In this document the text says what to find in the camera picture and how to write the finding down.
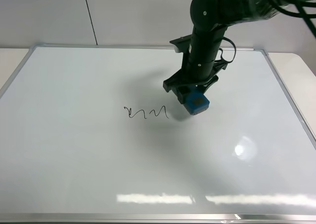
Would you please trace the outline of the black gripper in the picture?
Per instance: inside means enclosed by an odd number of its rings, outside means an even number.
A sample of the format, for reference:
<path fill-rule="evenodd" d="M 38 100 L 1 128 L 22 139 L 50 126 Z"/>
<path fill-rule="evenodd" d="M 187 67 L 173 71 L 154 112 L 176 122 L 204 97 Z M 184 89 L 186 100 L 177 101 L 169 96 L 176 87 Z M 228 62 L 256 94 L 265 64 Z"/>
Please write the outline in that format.
<path fill-rule="evenodd" d="M 182 68 L 163 81 L 163 88 L 166 92 L 172 89 L 180 104 L 184 104 L 191 93 L 189 86 L 196 86 L 198 92 L 204 94 L 218 81 L 217 74 L 226 67 L 227 62 L 224 60 L 193 65 L 188 59 L 184 59 Z"/>

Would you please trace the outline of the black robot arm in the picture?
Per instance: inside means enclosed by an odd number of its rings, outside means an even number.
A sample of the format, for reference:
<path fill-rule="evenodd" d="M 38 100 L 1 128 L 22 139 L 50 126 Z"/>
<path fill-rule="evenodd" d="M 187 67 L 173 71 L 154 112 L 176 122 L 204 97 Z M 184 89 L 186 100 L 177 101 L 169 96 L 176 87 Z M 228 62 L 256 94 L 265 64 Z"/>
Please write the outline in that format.
<path fill-rule="evenodd" d="M 183 54 L 181 69 L 163 82 L 163 88 L 172 90 L 180 104 L 188 104 L 193 93 L 204 94 L 218 79 L 218 72 L 230 63 L 216 59 L 222 41 L 228 41 L 228 27 L 269 20 L 282 13 L 303 19 L 315 35 L 312 20 L 316 16 L 305 10 L 315 6 L 316 0 L 192 0 L 192 33 L 170 41 L 175 51 Z"/>

